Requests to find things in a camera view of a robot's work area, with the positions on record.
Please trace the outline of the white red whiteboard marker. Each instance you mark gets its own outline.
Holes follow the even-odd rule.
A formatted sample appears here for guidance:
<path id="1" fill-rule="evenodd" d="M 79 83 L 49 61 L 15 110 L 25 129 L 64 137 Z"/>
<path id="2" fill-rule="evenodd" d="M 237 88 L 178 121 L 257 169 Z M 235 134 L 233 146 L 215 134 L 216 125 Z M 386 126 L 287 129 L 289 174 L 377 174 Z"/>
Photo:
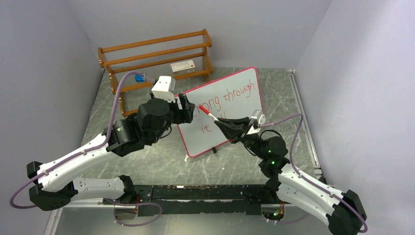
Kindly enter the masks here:
<path id="1" fill-rule="evenodd" d="M 207 110 L 203 105 L 199 105 L 198 108 L 203 111 L 206 115 L 212 118 L 214 121 L 218 121 L 218 118 L 215 117 L 209 110 Z"/>

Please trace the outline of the pink-framed whiteboard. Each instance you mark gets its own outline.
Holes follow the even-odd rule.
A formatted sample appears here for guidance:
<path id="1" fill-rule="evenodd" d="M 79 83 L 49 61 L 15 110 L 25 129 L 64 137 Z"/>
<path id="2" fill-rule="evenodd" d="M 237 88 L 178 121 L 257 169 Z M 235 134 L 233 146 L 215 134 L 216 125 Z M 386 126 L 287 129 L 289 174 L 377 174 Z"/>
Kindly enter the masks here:
<path id="1" fill-rule="evenodd" d="M 261 110 L 262 100 L 257 69 L 246 68 L 215 81 L 185 91 L 188 100 L 195 104 L 193 121 L 178 126 L 186 154 L 197 157 L 228 140 L 214 124 L 213 118 L 238 119 L 249 117 Z"/>

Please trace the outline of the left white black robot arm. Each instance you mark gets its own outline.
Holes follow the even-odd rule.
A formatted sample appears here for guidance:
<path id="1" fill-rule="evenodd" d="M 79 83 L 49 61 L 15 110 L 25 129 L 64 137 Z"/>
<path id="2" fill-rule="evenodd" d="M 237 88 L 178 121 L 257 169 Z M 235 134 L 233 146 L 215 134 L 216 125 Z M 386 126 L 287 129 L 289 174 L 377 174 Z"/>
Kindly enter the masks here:
<path id="1" fill-rule="evenodd" d="M 29 199 L 43 211 L 61 208 L 72 201 L 103 198 L 122 204 L 137 198 L 132 179 L 121 175 L 112 179 L 83 178 L 89 167 L 124 157 L 157 143 L 172 124 L 191 123 L 196 106 L 185 94 L 169 102 L 152 97 L 138 111 L 116 121 L 88 144 L 47 164 L 31 162 L 27 174 L 34 186 Z"/>

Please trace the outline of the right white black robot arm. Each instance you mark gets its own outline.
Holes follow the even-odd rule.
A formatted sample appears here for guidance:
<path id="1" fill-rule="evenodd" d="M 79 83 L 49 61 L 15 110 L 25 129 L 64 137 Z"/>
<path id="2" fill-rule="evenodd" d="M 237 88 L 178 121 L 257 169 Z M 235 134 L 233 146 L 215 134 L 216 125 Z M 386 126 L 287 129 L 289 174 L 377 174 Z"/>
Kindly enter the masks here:
<path id="1" fill-rule="evenodd" d="M 214 123 L 230 143 L 242 143 L 261 159 L 259 167 L 268 178 L 264 197 L 299 207 L 324 223 L 333 235 L 366 233 L 366 213 L 352 190 L 343 192 L 304 173 L 293 161 L 293 148 L 287 148 L 282 135 L 264 139 L 255 118 L 215 118 Z"/>

